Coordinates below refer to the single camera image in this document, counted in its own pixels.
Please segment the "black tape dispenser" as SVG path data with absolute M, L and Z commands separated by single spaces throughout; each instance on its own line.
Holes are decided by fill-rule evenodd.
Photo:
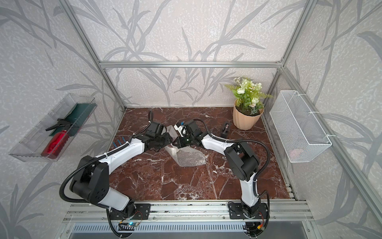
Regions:
M 223 127 L 221 133 L 220 133 L 220 137 L 221 138 L 228 138 L 229 130 L 230 130 L 230 123 L 226 122 L 224 124 L 224 127 Z

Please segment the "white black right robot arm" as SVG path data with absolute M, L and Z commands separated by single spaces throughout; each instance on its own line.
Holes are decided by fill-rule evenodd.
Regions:
M 262 146 L 266 151 L 267 159 L 262 168 L 259 167 L 258 156 L 248 144 L 250 142 Z M 242 206 L 251 210 L 257 210 L 260 207 L 261 195 L 257 191 L 257 178 L 268 166 L 271 158 L 271 152 L 264 143 L 252 139 L 223 139 L 209 135 L 206 132 L 198 136 L 192 134 L 178 136 L 173 141 L 173 146 L 177 148 L 191 145 L 213 150 L 224 155 L 233 175 L 240 180 Z

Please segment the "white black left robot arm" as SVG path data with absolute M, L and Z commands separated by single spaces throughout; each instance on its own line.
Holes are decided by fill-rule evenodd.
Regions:
M 135 210 L 134 200 L 111 188 L 109 175 L 133 157 L 152 149 L 160 150 L 172 141 L 168 132 L 155 137 L 141 134 L 112 151 L 96 157 L 85 156 L 63 181 L 59 195 L 66 202 L 91 203 L 130 215 Z

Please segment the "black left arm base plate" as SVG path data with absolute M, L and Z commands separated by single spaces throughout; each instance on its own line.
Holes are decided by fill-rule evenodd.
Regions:
M 111 209 L 109 211 L 109 217 L 111 220 L 147 220 L 150 214 L 151 204 L 138 203 L 134 205 L 128 205 L 124 210 L 119 211 Z

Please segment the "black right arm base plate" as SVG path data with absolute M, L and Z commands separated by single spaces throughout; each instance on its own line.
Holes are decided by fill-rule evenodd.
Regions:
M 241 203 L 228 202 L 230 219 L 268 219 L 269 209 L 266 203 L 257 202 L 254 206 Z

